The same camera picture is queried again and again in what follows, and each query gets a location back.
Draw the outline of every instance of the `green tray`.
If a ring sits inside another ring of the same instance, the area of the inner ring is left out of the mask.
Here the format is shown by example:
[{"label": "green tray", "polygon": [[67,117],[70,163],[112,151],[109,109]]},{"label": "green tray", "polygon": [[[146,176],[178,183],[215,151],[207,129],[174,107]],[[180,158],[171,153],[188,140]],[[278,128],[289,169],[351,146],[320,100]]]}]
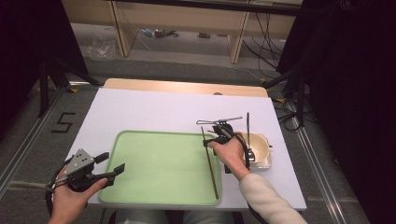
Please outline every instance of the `green tray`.
[{"label": "green tray", "polygon": [[[208,150],[220,197],[219,160]],[[125,171],[114,186],[99,192],[106,203],[212,205],[219,201],[199,133],[121,132],[106,171],[123,163]]]}]

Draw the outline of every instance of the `hand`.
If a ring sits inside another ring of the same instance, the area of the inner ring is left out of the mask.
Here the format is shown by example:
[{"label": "hand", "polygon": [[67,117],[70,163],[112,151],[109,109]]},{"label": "hand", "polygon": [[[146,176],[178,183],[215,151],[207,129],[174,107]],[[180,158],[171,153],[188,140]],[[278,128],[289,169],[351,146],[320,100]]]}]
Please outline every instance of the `hand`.
[{"label": "hand", "polygon": [[84,192],[74,192],[67,184],[59,186],[53,193],[53,210],[50,223],[72,223],[84,210],[85,205],[93,194],[105,186],[107,179],[101,179]]},{"label": "hand", "polygon": [[236,137],[233,137],[224,145],[212,141],[209,142],[208,146],[215,149],[220,161],[227,165],[238,180],[250,174],[243,159],[244,149]]}]

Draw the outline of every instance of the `trousers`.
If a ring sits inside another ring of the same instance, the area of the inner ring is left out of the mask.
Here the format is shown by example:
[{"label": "trousers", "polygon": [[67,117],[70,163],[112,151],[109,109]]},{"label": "trousers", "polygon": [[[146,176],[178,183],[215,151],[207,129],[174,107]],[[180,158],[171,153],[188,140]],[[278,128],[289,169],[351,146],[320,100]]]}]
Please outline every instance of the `trousers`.
[{"label": "trousers", "polygon": [[[117,211],[117,224],[172,224],[163,210],[121,209]],[[233,224],[231,212],[185,211],[183,224]]]}]

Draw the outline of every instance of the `bowl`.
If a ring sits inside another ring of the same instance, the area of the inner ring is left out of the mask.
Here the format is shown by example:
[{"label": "bowl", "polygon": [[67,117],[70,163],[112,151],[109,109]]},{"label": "bowl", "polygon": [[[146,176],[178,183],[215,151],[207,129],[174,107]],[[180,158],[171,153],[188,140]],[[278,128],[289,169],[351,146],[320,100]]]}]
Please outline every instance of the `bowl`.
[{"label": "bowl", "polygon": [[[245,139],[245,142],[247,143],[247,147],[249,147],[248,134],[242,133],[242,136]],[[268,158],[268,155],[270,154],[270,147],[268,145],[267,138],[260,133],[250,133],[249,138],[250,138],[250,149],[255,156],[255,161],[251,161],[250,165],[260,166],[260,163],[262,161],[265,161]]]}]

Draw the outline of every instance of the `sleeve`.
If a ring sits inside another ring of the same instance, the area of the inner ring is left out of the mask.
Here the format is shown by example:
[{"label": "sleeve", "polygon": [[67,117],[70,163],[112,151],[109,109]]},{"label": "sleeve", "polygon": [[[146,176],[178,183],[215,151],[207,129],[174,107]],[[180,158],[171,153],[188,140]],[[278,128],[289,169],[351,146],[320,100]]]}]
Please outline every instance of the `sleeve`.
[{"label": "sleeve", "polygon": [[257,174],[245,176],[239,183],[250,206],[270,224],[307,223],[291,205],[281,198],[266,179]]}]

